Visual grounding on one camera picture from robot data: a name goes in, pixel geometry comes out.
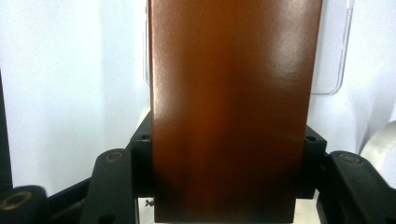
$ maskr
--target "glossy brown surface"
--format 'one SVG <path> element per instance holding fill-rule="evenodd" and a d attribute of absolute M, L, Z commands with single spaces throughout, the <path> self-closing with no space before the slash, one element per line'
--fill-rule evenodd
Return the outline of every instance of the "glossy brown surface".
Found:
<path fill-rule="evenodd" d="M 157 222 L 291 222 L 319 0 L 150 0 Z"/>

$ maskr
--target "screw hole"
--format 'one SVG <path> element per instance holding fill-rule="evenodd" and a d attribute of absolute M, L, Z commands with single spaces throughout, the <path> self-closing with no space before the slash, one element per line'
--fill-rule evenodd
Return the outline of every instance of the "screw hole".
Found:
<path fill-rule="evenodd" d="M 23 190 L 6 197 L 2 202 L 0 202 L 0 209 L 4 211 L 12 210 L 20 207 L 24 203 L 32 198 L 32 193 L 27 190 Z"/>
<path fill-rule="evenodd" d="M 107 154 L 106 160 L 108 162 L 115 162 L 115 161 L 119 161 L 122 157 L 123 157 L 123 154 L 121 152 L 115 151 L 115 152 L 111 152 L 111 153 Z"/>
<path fill-rule="evenodd" d="M 339 157 L 346 162 L 352 163 L 352 164 L 359 164 L 361 163 L 361 160 L 359 160 L 359 158 L 353 156 L 353 155 L 349 155 L 346 153 L 343 153 L 341 155 L 339 155 Z"/>
<path fill-rule="evenodd" d="M 315 142 L 315 141 L 317 141 L 317 138 L 313 137 L 313 136 L 306 136 L 305 140 L 310 141 L 310 142 Z"/>
<path fill-rule="evenodd" d="M 151 138 L 151 136 L 150 136 L 149 134 L 143 134 L 143 135 L 141 136 L 141 138 L 142 138 L 143 140 L 149 140 L 149 139 Z"/>
<path fill-rule="evenodd" d="M 116 216 L 114 216 L 113 214 L 105 214 L 99 218 L 98 224 L 111 224 L 115 220 L 116 220 Z"/>

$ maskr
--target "screw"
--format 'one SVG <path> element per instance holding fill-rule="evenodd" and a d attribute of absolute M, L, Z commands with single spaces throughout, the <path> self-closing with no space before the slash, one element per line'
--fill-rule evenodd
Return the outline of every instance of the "screw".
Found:
<path fill-rule="evenodd" d="M 151 200 L 151 201 L 146 200 L 146 207 L 147 206 L 150 206 L 150 207 L 154 206 L 154 200 Z"/>
<path fill-rule="evenodd" d="M 122 157 L 123 157 L 122 152 L 115 151 L 115 152 L 108 153 L 106 155 L 106 160 L 108 162 L 115 162 L 115 161 L 119 161 L 120 159 L 122 159 Z"/>
<path fill-rule="evenodd" d="M 32 192 L 28 190 L 13 193 L 0 202 L 0 209 L 9 211 L 18 208 L 29 201 L 30 198 L 32 198 Z"/>
<path fill-rule="evenodd" d="M 357 158 L 357 157 L 355 157 L 355 156 L 353 156 L 351 154 L 343 153 L 343 154 L 340 154 L 339 157 L 341 158 L 341 160 L 349 162 L 349 163 L 352 163 L 352 164 L 361 163 L 361 160 L 359 160 L 359 158 Z"/>

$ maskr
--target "white wall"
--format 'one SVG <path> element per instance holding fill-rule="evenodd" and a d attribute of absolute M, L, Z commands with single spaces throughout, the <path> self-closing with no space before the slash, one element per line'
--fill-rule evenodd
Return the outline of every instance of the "white wall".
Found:
<path fill-rule="evenodd" d="M 0 67 L 14 186 L 48 194 L 126 147 L 149 99 L 145 1 L 2 0 Z"/>
<path fill-rule="evenodd" d="M 396 1 L 356 0 L 344 84 L 334 96 L 312 96 L 308 124 L 327 151 L 360 153 L 380 128 L 396 120 Z M 382 175 L 396 188 L 396 148 Z"/>

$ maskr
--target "transparent plastic sheet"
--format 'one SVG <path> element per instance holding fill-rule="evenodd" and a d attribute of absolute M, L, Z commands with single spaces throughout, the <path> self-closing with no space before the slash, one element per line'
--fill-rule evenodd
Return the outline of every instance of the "transparent plastic sheet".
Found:
<path fill-rule="evenodd" d="M 334 95 L 342 86 L 353 5 L 353 0 L 323 0 L 311 89 L 313 95 Z M 149 87 L 148 17 L 145 23 L 143 79 Z"/>

